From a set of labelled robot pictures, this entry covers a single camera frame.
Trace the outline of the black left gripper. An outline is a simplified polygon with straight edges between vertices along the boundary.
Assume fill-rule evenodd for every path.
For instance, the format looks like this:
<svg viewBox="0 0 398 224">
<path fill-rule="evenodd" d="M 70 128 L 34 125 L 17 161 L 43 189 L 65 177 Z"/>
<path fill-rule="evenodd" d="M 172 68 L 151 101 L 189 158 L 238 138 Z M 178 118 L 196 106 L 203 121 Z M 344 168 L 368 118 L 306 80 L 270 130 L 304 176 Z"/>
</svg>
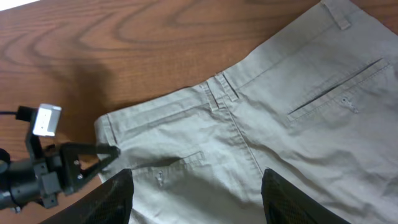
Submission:
<svg viewBox="0 0 398 224">
<path fill-rule="evenodd" d="M 116 146 L 108 144 L 83 144 L 67 142 L 60 151 L 64 155 L 65 195 L 81 190 L 105 167 L 120 155 Z M 79 156 L 106 157 L 89 168 L 82 169 Z M 8 155 L 1 156 L 1 208 L 23 208 L 34 202 L 44 208 L 58 205 L 57 195 L 62 191 L 62 181 L 58 172 L 63 166 L 60 156 L 42 158 L 36 162 L 30 159 L 11 161 Z"/>
</svg>

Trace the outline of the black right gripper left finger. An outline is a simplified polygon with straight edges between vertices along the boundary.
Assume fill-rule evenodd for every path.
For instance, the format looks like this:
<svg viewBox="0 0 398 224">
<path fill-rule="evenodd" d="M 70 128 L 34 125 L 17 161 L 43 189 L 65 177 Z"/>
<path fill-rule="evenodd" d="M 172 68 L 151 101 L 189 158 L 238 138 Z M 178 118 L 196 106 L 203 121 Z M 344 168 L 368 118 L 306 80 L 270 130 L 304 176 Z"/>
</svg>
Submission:
<svg viewBox="0 0 398 224">
<path fill-rule="evenodd" d="M 123 169 L 42 224 L 128 224 L 133 194 L 132 172 Z"/>
</svg>

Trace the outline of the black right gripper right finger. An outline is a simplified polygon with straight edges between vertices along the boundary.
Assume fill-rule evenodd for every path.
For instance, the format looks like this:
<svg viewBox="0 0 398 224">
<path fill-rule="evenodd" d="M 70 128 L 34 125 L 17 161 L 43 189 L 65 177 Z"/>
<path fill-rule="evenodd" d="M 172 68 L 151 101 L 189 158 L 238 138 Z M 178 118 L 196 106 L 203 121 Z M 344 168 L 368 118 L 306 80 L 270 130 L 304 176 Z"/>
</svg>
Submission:
<svg viewBox="0 0 398 224">
<path fill-rule="evenodd" d="M 272 169 L 264 171 L 261 195 L 268 224 L 349 224 Z"/>
</svg>

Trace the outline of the light green khaki shorts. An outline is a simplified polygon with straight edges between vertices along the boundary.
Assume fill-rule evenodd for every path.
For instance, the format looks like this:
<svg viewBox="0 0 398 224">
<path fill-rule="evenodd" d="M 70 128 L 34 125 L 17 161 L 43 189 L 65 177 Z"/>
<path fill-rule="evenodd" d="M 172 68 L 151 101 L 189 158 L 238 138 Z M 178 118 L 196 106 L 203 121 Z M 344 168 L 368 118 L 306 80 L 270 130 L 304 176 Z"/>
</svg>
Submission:
<svg viewBox="0 0 398 224">
<path fill-rule="evenodd" d="M 397 222 L 397 36 L 322 1 L 205 82 L 102 115 L 131 223 L 264 223 L 270 168 L 351 223 Z"/>
</svg>

